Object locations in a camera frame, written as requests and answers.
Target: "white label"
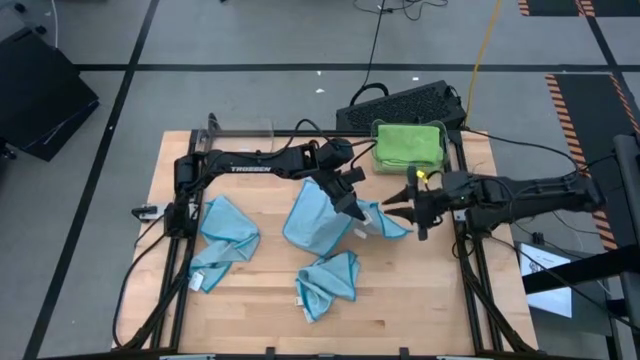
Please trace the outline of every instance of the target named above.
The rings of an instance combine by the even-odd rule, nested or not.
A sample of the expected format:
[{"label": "white label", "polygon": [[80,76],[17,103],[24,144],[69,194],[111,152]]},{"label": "white label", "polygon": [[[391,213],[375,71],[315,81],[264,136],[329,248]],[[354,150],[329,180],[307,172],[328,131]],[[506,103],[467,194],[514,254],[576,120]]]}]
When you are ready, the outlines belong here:
[{"label": "white label", "polygon": [[271,166],[232,166],[231,171],[233,172],[269,172],[271,171]]},{"label": "white label", "polygon": [[371,222],[373,221],[373,219],[371,218],[371,215],[369,215],[369,213],[367,212],[363,212],[363,214],[364,214],[364,221],[362,223],[364,224],[364,226],[371,224]]},{"label": "white label", "polygon": [[[520,252],[520,272],[522,276],[533,274],[538,271],[544,271],[540,265],[544,266],[545,269],[549,269],[571,262],[571,260],[567,258],[548,253],[527,244],[522,244],[520,246]],[[531,261],[528,257],[522,254],[529,255],[540,265]],[[549,311],[554,314],[568,318],[571,318],[572,316],[571,289],[567,287],[527,295],[527,302],[530,306]]]},{"label": "white label", "polygon": [[362,239],[367,238],[367,233],[360,229],[353,229],[353,233],[356,234],[356,236],[359,238],[362,238]]},{"label": "white label", "polygon": [[200,286],[202,286],[202,282],[204,281],[204,274],[201,271],[197,271],[191,277],[189,281],[189,289],[193,291],[200,290]]},{"label": "white label", "polygon": [[307,309],[302,309],[302,313],[304,314],[304,318],[307,319],[307,322],[311,324],[313,322],[313,318],[311,317],[311,314],[309,314]]}]

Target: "blue cloth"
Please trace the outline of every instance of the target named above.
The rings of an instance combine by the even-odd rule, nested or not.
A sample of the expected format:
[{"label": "blue cloth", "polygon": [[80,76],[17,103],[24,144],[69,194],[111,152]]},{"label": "blue cloth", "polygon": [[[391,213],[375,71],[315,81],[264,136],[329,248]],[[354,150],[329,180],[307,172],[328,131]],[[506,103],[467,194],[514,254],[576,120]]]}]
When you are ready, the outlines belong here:
[{"label": "blue cloth", "polygon": [[356,279],[360,263],[347,251],[329,259],[319,258],[298,271],[296,289],[310,322],[317,321],[336,297],[356,301]]},{"label": "blue cloth", "polygon": [[258,227],[226,197],[208,202],[200,232],[208,246],[196,255],[189,275],[199,271],[204,280],[200,289],[208,293],[222,280],[235,261],[251,260],[260,243]]},{"label": "blue cloth", "polygon": [[[365,231],[387,239],[400,239],[410,230],[396,224],[380,211],[378,203],[358,200],[358,206],[370,219]],[[362,224],[349,215],[336,213],[329,197],[311,180],[305,180],[302,190],[289,213],[282,233],[295,246],[326,256],[354,224]]]}]

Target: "black cable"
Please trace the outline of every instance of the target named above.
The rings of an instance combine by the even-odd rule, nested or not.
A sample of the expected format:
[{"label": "black cable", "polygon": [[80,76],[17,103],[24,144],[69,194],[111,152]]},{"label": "black cable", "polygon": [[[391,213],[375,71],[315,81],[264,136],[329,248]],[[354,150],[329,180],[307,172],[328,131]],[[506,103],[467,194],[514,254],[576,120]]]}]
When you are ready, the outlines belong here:
[{"label": "black cable", "polygon": [[592,161],[592,162],[588,163],[587,165],[585,165],[584,167],[582,167],[582,170],[586,170],[586,169],[588,169],[588,168],[592,167],[593,165],[595,165],[595,164],[597,164],[597,163],[599,163],[599,162],[605,161],[605,160],[607,160],[607,159],[615,159],[615,160],[616,160],[616,163],[618,162],[618,159],[616,158],[616,156],[615,156],[614,154],[610,154],[610,155],[603,156],[603,157],[601,157],[600,159],[596,159],[596,160],[594,160],[594,161]]},{"label": "black cable", "polygon": [[[410,8],[412,5],[415,5],[415,4],[418,4],[418,3],[420,4],[420,9],[418,10],[418,17],[412,18],[411,16],[409,16],[409,13],[407,12],[407,9]],[[431,5],[431,6],[436,6],[436,7],[445,7],[448,4],[449,4],[449,0],[443,0],[442,3],[439,3],[439,4],[428,2],[426,0],[402,0],[402,11],[404,12],[404,16],[407,19],[409,19],[411,21],[418,21],[422,17],[422,8],[425,5]]]},{"label": "black cable", "polygon": [[[458,245],[458,239],[456,239],[456,241],[453,242],[453,244],[451,245],[451,255],[453,255],[454,258],[456,259],[460,259],[460,255],[456,254],[456,245]],[[467,245],[466,245],[466,239],[464,240],[465,244],[464,244],[464,248],[465,250],[467,249]],[[471,250],[467,251],[464,254],[465,258],[469,258],[469,256],[471,256],[474,252],[476,251],[476,245],[474,242],[471,242]]]},{"label": "black cable", "polygon": [[544,267],[542,264],[540,264],[539,262],[537,262],[536,260],[534,260],[531,256],[529,256],[528,254],[524,253],[523,251],[521,251],[520,249],[518,249],[517,247],[513,246],[512,244],[504,241],[504,240],[500,240],[496,237],[490,236],[490,239],[493,239],[501,244],[504,244],[510,248],[512,248],[516,254],[520,254],[523,255],[524,257],[528,258],[531,262],[533,262],[534,264],[538,265],[543,271],[545,271],[546,273],[548,273],[549,275],[551,275],[554,279],[556,279],[558,282],[562,283],[564,286],[570,288],[571,290],[573,290],[573,292],[575,292],[576,294],[582,296],[585,300],[589,301],[590,303],[592,303],[593,305],[595,305],[596,307],[598,307],[600,310],[604,311],[605,313],[607,313],[609,315],[610,318],[613,318],[625,325],[627,325],[629,328],[631,328],[631,330],[635,331],[635,332],[640,332],[640,328],[633,325],[631,322],[621,318],[620,316],[612,313],[611,311],[609,311],[609,309],[605,308],[604,306],[600,305],[597,301],[593,300],[591,297],[587,296],[585,293],[583,293],[582,291],[578,290],[575,286],[569,284],[568,281],[566,281],[565,279],[563,279],[562,277],[560,277],[558,274],[556,274],[553,270],[548,269],[546,267]]},{"label": "black cable", "polygon": [[427,188],[427,190],[431,190],[429,189],[429,180],[431,180],[431,177],[433,177],[433,175],[435,174],[440,174],[440,178],[444,176],[444,173],[440,170],[430,172],[429,175],[427,175],[427,181],[424,183],[424,187]]},{"label": "black cable", "polygon": [[270,160],[270,159],[275,159],[278,156],[282,155],[290,146],[291,143],[293,142],[293,139],[298,135],[298,130],[300,129],[300,126],[304,123],[307,123],[309,125],[311,125],[319,134],[322,138],[324,138],[326,141],[330,141],[330,139],[324,134],[324,132],[322,131],[322,129],[320,129],[320,127],[314,123],[313,121],[309,120],[309,119],[302,119],[300,121],[298,121],[296,123],[296,126],[293,128],[293,133],[291,134],[291,136],[289,136],[289,140],[287,140],[287,142],[284,144],[283,147],[281,147],[278,151],[269,154],[269,155],[240,155],[240,154],[235,154],[236,156],[240,156],[240,157],[244,157],[247,159],[256,159],[256,160]]},{"label": "black cable", "polygon": [[408,19],[412,20],[412,18],[409,17],[409,15],[406,13],[406,9],[412,7],[413,5],[421,3],[420,4],[420,12],[419,12],[419,15],[418,15],[418,19],[420,19],[420,16],[422,15],[422,7],[424,5],[431,5],[431,6],[436,6],[436,7],[445,7],[445,6],[447,6],[449,4],[449,0],[442,0],[441,3],[432,3],[432,2],[428,2],[426,0],[417,0],[417,1],[416,0],[407,0],[407,3],[409,3],[409,4],[408,5],[403,4],[402,7],[397,7],[397,8],[388,7],[388,8],[384,8],[384,10],[380,10],[379,9],[378,11],[375,11],[375,10],[371,10],[371,9],[362,8],[362,7],[360,7],[358,5],[358,0],[353,0],[353,7],[355,7],[356,9],[358,9],[360,11],[364,11],[364,12],[368,12],[368,13],[376,14],[376,15],[378,15],[380,13],[382,13],[382,14],[393,14],[394,11],[403,10],[403,11],[405,11],[405,16]]},{"label": "black cable", "polygon": [[380,33],[380,23],[382,22],[382,14],[384,13],[384,4],[387,0],[382,0],[382,5],[380,5],[380,13],[378,14],[378,25],[376,25],[376,34],[373,37],[373,47],[371,48],[371,56],[369,56],[369,65],[367,65],[367,76],[364,78],[364,83],[362,83],[361,89],[367,85],[369,81],[369,74],[371,74],[371,66],[373,66],[373,54],[376,52],[376,44],[378,43],[378,34]]},{"label": "black cable", "polygon": [[356,161],[358,161],[358,159],[360,159],[364,154],[368,153],[369,151],[371,151],[371,149],[373,149],[374,147],[376,147],[376,145],[378,145],[378,142],[376,140],[374,140],[374,139],[363,140],[363,141],[360,141],[360,142],[356,143],[358,145],[361,145],[361,144],[366,144],[366,143],[369,143],[369,142],[371,143],[371,145],[368,146],[366,149],[364,149],[356,157],[354,157],[353,160],[351,160],[351,164],[349,164],[349,167],[351,168],[351,170],[353,170],[354,165],[355,165]]},{"label": "black cable", "polygon": [[574,228],[573,226],[571,226],[571,225],[567,224],[567,222],[566,222],[566,221],[564,221],[564,219],[562,219],[562,218],[560,217],[560,215],[556,214],[556,212],[555,212],[555,211],[552,211],[552,213],[553,213],[553,216],[555,216],[555,217],[556,217],[556,219],[558,219],[558,221],[560,221],[560,222],[562,223],[562,225],[564,225],[564,226],[568,227],[569,229],[571,229],[571,230],[573,230],[573,231],[581,232],[581,233],[584,233],[584,234],[600,235],[600,233],[599,233],[599,232],[597,232],[597,231],[588,231],[588,230],[580,230],[580,229],[576,229],[576,228]]},{"label": "black cable", "polygon": [[122,306],[122,298],[124,297],[124,291],[127,287],[129,276],[131,275],[131,272],[136,267],[136,265],[140,262],[140,260],[142,260],[142,258],[145,255],[147,255],[151,250],[153,250],[153,248],[155,248],[160,243],[160,241],[162,241],[165,238],[166,235],[167,235],[166,233],[162,234],[156,241],[154,241],[151,245],[149,245],[149,247],[146,248],[140,254],[140,256],[138,256],[133,261],[131,266],[129,266],[129,269],[127,270],[126,274],[124,275],[124,279],[122,280],[122,286],[120,287],[120,293],[118,295],[118,302],[116,302],[116,310],[115,310],[115,313],[113,314],[113,322],[111,324],[111,336],[113,337],[113,342],[116,344],[116,347],[118,348],[122,347],[122,343],[120,343],[120,339],[118,339],[118,332],[117,332],[118,316],[120,315],[120,306]]},{"label": "black cable", "polygon": [[154,226],[156,226],[156,224],[162,220],[164,218],[164,214],[160,215],[160,217],[158,217],[157,219],[153,220],[153,222],[149,225],[148,228],[146,228],[142,234],[140,234],[140,236],[138,236],[138,238],[136,239],[136,241],[133,243],[133,247],[136,247],[138,245],[138,243],[140,242],[140,240],[142,240],[142,238],[147,235],[147,233],[149,231],[151,231],[151,228],[153,228]]},{"label": "black cable", "polygon": [[487,137],[489,139],[493,139],[493,140],[498,140],[498,141],[504,141],[506,143],[509,144],[514,144],[514,145],[522,145],[522,146],[530,146],[530,147],[534,147],[534,148],[538,148],[538,149],[543,149],[543,150],[547,150],[547,151],[551,151],[553,153],[556,153],[562,157],[567,158],[569,161],[571,161],[571,164],[573,164],[573,166],[576,168],[575,173],[579,173],[580,172],[580,167],[578,166],[578,163],[575,162],[575,160],[573,160],[573,158],[571,158],[571,156],[563,153],[560,150],[556,150],[554,148],[550,148],[548,146],[544,146],[544,145],[539,145],[539,144],[533,144],[533,143],[528,143],[528,142],[524,142],[524,141],[515,141],[515,140],[509,140],[509,139],[505,139],[505,138],[501,138],[498,136],[494,136],[494,135],[489,135],[489,134],[485,134],[485,133],[481,133],[479,131],[474,131],[471,129],[463,129],[462,131],[466,131],[466,132],[470,132],[473,134],[477,134],[477,135],[481,135],[484,137]]},{"label": "black cable", "polygon": [[606,195],[606,194],[608,194],[608,193],[614,192],[614,191],[616,191],[616,190],[620,190],[620,189],[622,189],[623,187],[624,187],[624,184],[621,184],[621,185],[618,185],[618,186],[616,186],[616,187],[614,187],[614,188],[611,188],[611,189],[607,190],[607,192],[605,193],[605,195]]},{"label": "black cable", "polygon": [[[533,233],[532,233],[531,231],[529,231],[529,230],[527,230],[527,229],[523,228],[523,227],[522,227],[522,225],[518,224],[517,222],[514,222],[514,223],[513,223],[513,225],[517,226],[517,227],[518,227],[520,230],[522,230],[524,233],[529,234],[529,236],[533,237]],[[578,259],[584,259],[582,256],[578,256],[578,255],[576,255],[576,254],[572,254],[572,253],[570,253],[570,252],[568,252],[568,251],[564,250],[564,249],[563,249],[563,248],[561,248],[560,246],[558,246],[558,245],[556,245],[556,244],[552,243],[551,241],[549,241],[549,240],[547,240],[547,239],[544,239],[544,243],[545,243],[545,244],[549,244],[549,245],[551,245],[551,247],[556,248],[558,251],[560,251],[561,253],[563,253],[563,254],[565,254],[565,255],[568,255],[568,256],[571,256],[571,257],[576,257],[576,258],[578,258]]]}]

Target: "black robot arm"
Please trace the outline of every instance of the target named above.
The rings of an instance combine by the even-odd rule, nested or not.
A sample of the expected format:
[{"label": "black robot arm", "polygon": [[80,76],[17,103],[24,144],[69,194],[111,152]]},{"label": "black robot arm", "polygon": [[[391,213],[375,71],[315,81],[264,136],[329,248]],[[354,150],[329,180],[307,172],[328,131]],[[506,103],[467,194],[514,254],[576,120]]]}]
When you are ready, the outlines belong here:
[{"label": "black robot arm", "polygon": [[310,141],[268,153],[211,150],[184,156],[174,163],[176,200],[165,213],[167,231],[188,223],[190,194],[206,188],[222,174],[273,174],[291,180],[311,177],[327,194],[336,212],[364,221],[353,188],[354,183],[365,179],[364,171],[360,167],[340,170],[353,157],[353,146],[341,138],[330,139],[322,146]]},{"label": "black robot arm", "polygon": [[416,169],[408,169],[408,185],[384,201],[394,204],[412,200],[413,208],[385,211],[418,225],[420,240],[427,229],[441,222],[450,210],[466,210],[467,231],[490,232],[503,223],[554,211],[593,212],[605,203],[597,184],[582,174],[532,180],[471,174],[454,171],[443,175],[442,188],[419,190]]}]

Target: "wooden table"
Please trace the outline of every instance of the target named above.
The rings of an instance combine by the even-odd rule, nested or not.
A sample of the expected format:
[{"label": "wooden table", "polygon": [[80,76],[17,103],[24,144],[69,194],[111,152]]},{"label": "wooden table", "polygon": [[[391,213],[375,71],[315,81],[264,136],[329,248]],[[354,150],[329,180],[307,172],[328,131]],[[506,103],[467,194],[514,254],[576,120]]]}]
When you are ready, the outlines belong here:
[{"label": "wooden table", "polygon": [[[189,136],[190,132],[164,134],[150,203],[172,200],[173,161],[186,153]],[[468,133],[463,139],[469,169],[495,174],[488,140]],[[274,149],[286,140],[276,138]],[[306,141],[309,138],[296,138],[294,144]],[[214,147],[246,151],[259,144],[264,150],[265,143],[255,138],[218,138]],[[364,146],[357,147],[356,153]],[[361,158],[359,164],[367,175],[366,181],[355,185],[361,199],[382,201],[406,183],[404,176],[374,174],[370,156]],[[271,175],[239,174],[221,176],[206,190],[207,200],[227,196],[257,224],[262,239],[253,259],[234,264],[210,294],[189,291],[180,352],[264,354],[266,347],[274,346],[279,354],[392,355],[398,354],[399,347],[408,347],[414,355],[473,354],[460,265],[451,254],[454,230],[448,214],[440,226],[429,230],[425,242],[418,241],[415,232],[399,242],[348,235],[336,251],[350,249],[358,255],[358,300],[338,299],[320,321],[308,324],[301,308],[294,305],[294,279],[298,269],[316,257],[282,236],[301,185],[301,181]],[[161,234],[161,226],[152,229],[135,256]],[[499,227],[494,235],[512,241],[508,226]],[[158,300],[168,244],[167,240],[151,251],[131,275],[118,323],[124,341]],[[199,237],[196,253],[204,246]],[[492,241],[485,241],[485,249],[496,304],[522,338],[536,347],[515,253]],[[486,315],[478,305],[484,346],[490,349]],[[173,313],[172,308],[167,312],[161,344],[169,342]]]}]

